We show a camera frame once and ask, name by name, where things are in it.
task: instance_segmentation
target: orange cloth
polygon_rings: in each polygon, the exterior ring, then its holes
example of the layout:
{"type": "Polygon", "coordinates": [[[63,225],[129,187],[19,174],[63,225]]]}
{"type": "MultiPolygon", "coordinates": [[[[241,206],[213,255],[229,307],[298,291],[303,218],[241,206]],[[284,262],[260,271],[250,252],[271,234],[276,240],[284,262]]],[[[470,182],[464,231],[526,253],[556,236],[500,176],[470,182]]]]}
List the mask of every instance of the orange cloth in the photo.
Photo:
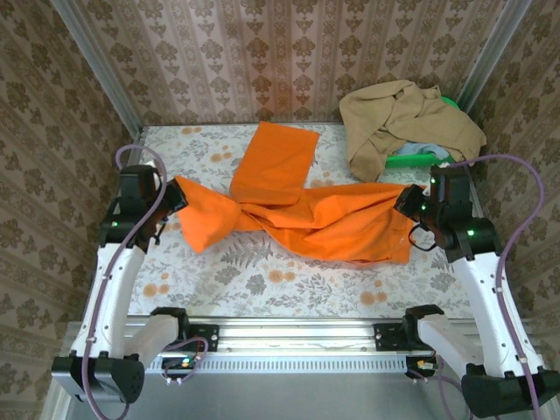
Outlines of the orange cloth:
{"type": "Polygon", "coordinates": [[[231,198],[176,177],[189,202],[178,217],[192,248],[202,252],[235,230],[266,230],[302,256],[406,263],[412,221],[393,209],[404,185],[304,189],[318,138],[261,122],[234,175],[231,198]]]}

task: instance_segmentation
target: green plastic item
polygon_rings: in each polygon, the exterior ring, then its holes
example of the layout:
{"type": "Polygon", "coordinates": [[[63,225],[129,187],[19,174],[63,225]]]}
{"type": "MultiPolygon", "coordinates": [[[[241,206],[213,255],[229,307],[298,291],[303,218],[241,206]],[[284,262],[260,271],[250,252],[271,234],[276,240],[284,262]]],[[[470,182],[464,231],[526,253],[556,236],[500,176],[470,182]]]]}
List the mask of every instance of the green plastic item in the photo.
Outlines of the green plastic item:
{"type": "MultiPolygon", "coordinates": [[[[459,105],[455,103],[455,101],[446,98],[445,96],[441,97],[442,101],[445,103],[449,103],[456,109],[459,109],[459,105]]],[[[438,159],[435,155],[431,153],[424,153],[422,155],[401,155],[401,156],[388,156],[387,162],[385,162],[386,168],[410,168],[412,166],[432,166],[432,165],[439,165],[443,162],[447,162],[452,164],[455,162],[451,156],[446,157],[445,159],[438,159]]]]}

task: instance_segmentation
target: beige cloth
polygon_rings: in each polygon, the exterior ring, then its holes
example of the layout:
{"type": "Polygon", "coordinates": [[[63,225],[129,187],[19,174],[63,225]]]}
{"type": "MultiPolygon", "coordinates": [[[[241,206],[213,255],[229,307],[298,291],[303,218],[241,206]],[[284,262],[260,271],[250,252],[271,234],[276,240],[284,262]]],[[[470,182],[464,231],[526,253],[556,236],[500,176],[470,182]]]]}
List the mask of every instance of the beige cloth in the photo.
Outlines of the beige cloth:
{"type": "Polygon", "coordinates": [[[352,92],[340,101],[346,160],[363,181],[376,181],[388,155],[407,142],[438,144],[455,161],[476,158],[487,143],[463,111],[441,100],[439,87],[396,80],[352,92]]]}

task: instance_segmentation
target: floral tablecloth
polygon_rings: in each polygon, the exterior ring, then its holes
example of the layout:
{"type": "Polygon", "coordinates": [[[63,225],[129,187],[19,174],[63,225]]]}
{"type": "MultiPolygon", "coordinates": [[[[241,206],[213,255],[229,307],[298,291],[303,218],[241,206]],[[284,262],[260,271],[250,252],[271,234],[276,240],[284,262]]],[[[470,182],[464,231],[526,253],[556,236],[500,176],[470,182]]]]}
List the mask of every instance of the floral tablecloth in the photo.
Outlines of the floral tablecloth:
{"type": "MultiPolygon", "coordinates": [[[[320,134],[306,186],[358,182],[345,161],[345,129],[336,124],[298,125],[320,134]]],[[[164,159],[170,176],[182,175],[228,193],[255,124],[149,127],[144,143],[164,159]]],[[[144,154],[142,160],[150,159],[144,154]]],[[[380,182],[429,181],[427,168],[386,170],[380,182]]],[[[415,234],[420,245],[430,234],[415,234]]],[[[161,244],[150,245],[130,303],[130,314],[156,306],[185,307],[192,316],[401,317],[408,306],[437,304],[451,318],[471,318],[465,292],[444,253],[412,249],[406,265],[356,268],[293,255],[264,232],[234,233],[195,253],[171,217],[161,244]]]]}

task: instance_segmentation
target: patterned wallpaper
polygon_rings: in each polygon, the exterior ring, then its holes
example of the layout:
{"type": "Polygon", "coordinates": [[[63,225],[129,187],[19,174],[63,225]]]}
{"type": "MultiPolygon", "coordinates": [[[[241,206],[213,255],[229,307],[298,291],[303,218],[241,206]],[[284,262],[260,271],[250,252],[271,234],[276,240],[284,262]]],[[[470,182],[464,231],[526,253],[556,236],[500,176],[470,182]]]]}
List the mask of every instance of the patterned wallpaper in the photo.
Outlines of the patterned wallpaper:
{"type": "MultiPolygon", "coordinates": [[[[527,159],[546,185],[542,213],[521,235],[508,274],[522,314],[537,318],[540,344],[560,368],[560,3],[533,1],[471,117],[485,153],[527,159]]],[[[507,239],[536,205],[536,182],[517,164],[477,165],[486,216],[507,239]]]]}
{"type": "Polygon", "coordinates": [[[37,418],[130,141],[48,2],[0,2],[0,419],[37,418]]]}
{"type": "Polygon", "coordinates": [[[456,98],[504,0],[77,0],[144,125],[339,120],[382,81],[456,98]]]}

